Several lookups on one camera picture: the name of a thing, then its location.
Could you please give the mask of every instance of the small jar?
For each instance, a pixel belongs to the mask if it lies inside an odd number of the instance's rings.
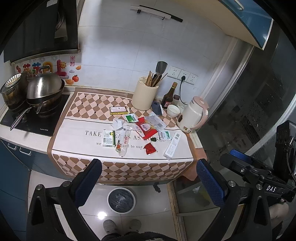
[[[179,100],[180,100],[180,96],[179,95],[174,95],[172,104],[177,106],[177,104],[179,103]]]

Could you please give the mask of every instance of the soy sauce bottle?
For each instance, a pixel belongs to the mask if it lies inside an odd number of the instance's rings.
[[[170,105],[173,102],[174,91],[177,87],[177,84],[178,84],[177,82],[174,82],[169,92],[167,92],[163,96],[163,100],[161,101],[161,106],[164,109],[167,109],[168,105]]]

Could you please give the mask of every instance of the electric kettle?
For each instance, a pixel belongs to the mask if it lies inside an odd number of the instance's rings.
[[[178,127],[185,133],[202,127],[209,114],[209,105],[204,99],[194,96],[177,119]]]

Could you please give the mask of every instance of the blue foam pad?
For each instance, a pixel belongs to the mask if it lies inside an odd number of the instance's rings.
[[[216,206],[222,207],[225,203],[224,191],[201,160],[196,164],[196,172],[212,202]]]
[[[87,175],[82,179],[75,190],[74,204],[77,208],[85,204],[94,185],[102,173],[102,163],[98,159],[94,160],[94,165],[88,169]]]
[[[238,159],[241,159],[242,161],[248,163],[248,164],[252,164],[252,160],[249,156],[247,156],[246,154],[244,153],[241,153],[235,149],[232,149],[230,152],[229,152],[230,155],[233,155],[235,157],[237,157]]]

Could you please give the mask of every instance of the cabinet handle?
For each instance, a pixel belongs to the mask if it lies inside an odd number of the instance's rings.
[[[244,11],[244,6],[239,2],[239,0],[233,0],[239,5],[239,10]]]
[[[15,145],[14,148],[12,148],[10,145],[11,145],[11,144],[8,143],[8,144],[7,144],[7,147],[10,148],[10,149],[12,149],[12,150],[16,150],[16,149],[17,149],[17,145]]]
[[[32,151],[30,150],[30,152],[29,153],[26,153],[26,152],[24,152],[24,151],[21,151],[21,147],[20,147],[20,153],[23,153],[23,154],[25,154],[25,155],[27,155],[27,156],[30,156],[30,155],[32,155]]]

